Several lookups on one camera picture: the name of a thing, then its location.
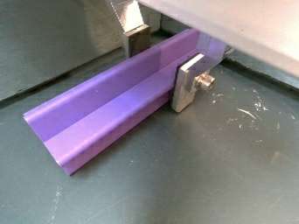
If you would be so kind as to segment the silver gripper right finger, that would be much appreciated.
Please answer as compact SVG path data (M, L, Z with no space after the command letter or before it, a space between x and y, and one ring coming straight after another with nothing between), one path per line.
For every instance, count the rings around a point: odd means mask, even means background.
M206 33L195 38L191 57L178 66L173 95L173 109L182 112L193 103L199 89L209 91L215 83L211 69L223 61L234 49Z

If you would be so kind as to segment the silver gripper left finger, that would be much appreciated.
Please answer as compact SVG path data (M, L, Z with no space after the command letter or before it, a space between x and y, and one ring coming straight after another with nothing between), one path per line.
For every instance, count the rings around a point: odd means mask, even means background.
M137 0L107 0L117 19L126 56L138 55L151 46L151 27L146 24Z

